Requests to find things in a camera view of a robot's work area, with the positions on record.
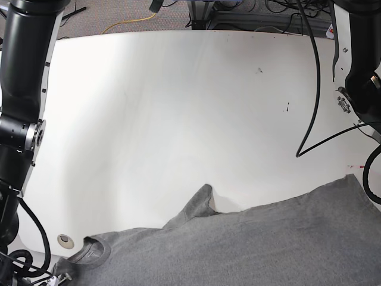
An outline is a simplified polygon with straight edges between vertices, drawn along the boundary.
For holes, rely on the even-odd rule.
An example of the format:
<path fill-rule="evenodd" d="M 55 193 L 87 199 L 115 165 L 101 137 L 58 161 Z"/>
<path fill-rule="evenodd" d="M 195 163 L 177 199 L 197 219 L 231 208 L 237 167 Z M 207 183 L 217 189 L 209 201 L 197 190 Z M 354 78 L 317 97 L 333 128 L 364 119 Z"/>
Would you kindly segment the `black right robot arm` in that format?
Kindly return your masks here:
<path fill-rule="evenodd" d="M 19 229 L 17 209 L 30 209 L 24 193 L 40 149 L 46 122 L 48 76 L 67 1 L 10 1 L 1 52 L 1 284 L 42 282 L 51 250 L 40 230 L 45 258 L 33 265 L 27 250 L 8 251 Z"/>

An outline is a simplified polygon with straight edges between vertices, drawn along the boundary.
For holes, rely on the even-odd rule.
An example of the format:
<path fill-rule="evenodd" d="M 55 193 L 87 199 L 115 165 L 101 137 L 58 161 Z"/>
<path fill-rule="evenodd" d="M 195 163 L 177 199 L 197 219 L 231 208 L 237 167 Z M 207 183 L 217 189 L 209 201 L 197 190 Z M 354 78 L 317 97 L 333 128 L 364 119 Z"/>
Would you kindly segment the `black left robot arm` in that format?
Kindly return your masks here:
<path fill-rule="evenodd" d="M 354 124 L 380 133 L 380 1 L 330 1 L 337 100 Z"/>

